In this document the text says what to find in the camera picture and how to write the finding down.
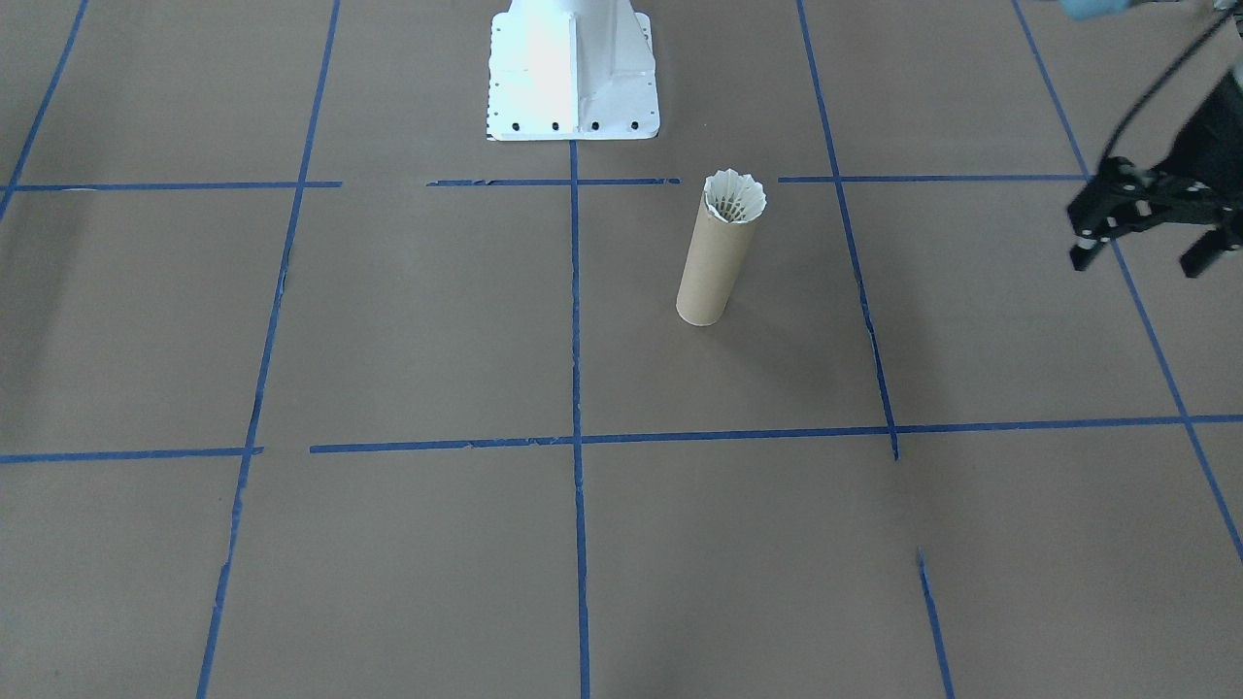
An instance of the cardboard tube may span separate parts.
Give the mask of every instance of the cardboard tube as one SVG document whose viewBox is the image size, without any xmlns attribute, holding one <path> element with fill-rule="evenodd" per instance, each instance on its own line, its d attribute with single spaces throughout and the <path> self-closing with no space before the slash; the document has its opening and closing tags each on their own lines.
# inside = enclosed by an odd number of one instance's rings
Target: cardboard tube
<svg viewBox="0 0 1243 699">
<path fill-rule="evenodd" d="M 704 183 L 677 289 L 677 315 L 684 321 L 710 326 L 721 318 L 766 205 L 763 185 L 750 174 L 718 170 Z"/>
</svg>

